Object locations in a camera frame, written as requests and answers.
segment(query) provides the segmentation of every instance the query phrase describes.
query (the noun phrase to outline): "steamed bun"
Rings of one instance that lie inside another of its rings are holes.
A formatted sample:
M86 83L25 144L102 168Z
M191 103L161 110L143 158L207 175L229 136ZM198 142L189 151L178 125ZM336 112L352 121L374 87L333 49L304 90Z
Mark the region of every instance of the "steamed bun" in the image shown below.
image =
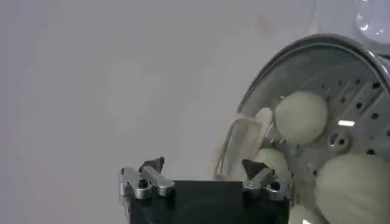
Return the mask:
M390 220L390 163L371 155L343 155L320 170L316 203L331 224Z
M327 103L311 92L297 91L275 108L275 123L288 142L305 144L316 139L327 123Z
M274 149L260 149L254 161L264 163L269 168L275 170L276 175L281 175L288 171L285 157L281 152Z

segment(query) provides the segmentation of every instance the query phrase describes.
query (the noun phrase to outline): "metal clamp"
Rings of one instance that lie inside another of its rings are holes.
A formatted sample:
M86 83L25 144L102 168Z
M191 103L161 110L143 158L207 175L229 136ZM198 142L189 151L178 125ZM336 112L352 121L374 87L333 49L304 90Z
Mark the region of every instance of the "metal clamp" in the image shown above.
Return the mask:
M119 174L119 196L132 194L140 200L149 198L152 194L152 185L142 178L134 168L126 167Z
M271 169L264 168L258 174L256 174L252 179L246 178L243 181L244 191L249 191L254 196L257 196L262 187L272 183L274 179L274 172Z
M174 189L175 182L166 179L151 166L144 166L142 168L142 176L157 188L157 193L161 196L167 196Z
M271 184L268 184L265 189L269 199L273 201L290 200L292 198L293 178L290 172L280 175Z

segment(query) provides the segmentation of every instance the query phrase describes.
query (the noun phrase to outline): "screw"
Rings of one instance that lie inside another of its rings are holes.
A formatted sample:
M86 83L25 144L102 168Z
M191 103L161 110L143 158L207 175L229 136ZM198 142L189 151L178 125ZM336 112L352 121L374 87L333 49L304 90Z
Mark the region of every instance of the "screw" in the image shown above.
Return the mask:
M142 179L138 182L138 187L141 189L147 188L148 185L149 185L149 182L145 179Z
M373 149L367 150L368 155L375 155L375 151Z
M379 117L379 115L378 115L377 113L372 113L372 114L371 114L371 118L372 118L373 120L376 120L378 117Z
M275 191L279 191L280 190L280 183L278 181L272 182L271 183L271 189L275 190Z

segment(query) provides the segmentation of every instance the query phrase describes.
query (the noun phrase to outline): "dough ball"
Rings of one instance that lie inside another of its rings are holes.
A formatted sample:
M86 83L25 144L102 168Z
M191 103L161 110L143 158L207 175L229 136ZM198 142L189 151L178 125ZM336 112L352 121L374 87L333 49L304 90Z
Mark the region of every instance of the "dough ball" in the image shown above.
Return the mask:
M305 144L316 139L327 123L327 103L311 92L298 91L284 98L275 109L275 123L288 142Z
M320 216L303 205L294 205L290 210L288 224L325 224Z
M371 155L343 155L320 170L316 203L331 224L390 220L390 163Z
M281 175L288 171L285 157L281 152L274 149L260 149L254 161L264 163L269 168L275 170L276 175Z

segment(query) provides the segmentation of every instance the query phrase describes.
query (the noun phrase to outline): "white background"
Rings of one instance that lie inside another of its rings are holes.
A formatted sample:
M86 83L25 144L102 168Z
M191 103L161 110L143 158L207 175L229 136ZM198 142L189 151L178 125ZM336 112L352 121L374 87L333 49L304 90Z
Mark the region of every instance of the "white background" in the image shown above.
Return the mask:
M336 13L322 2L316 23ZM125 223L119 169L159 156L167 177L209 180L246 88L313 6L2 0L0 222ZM351 29L350 8L322 27Z

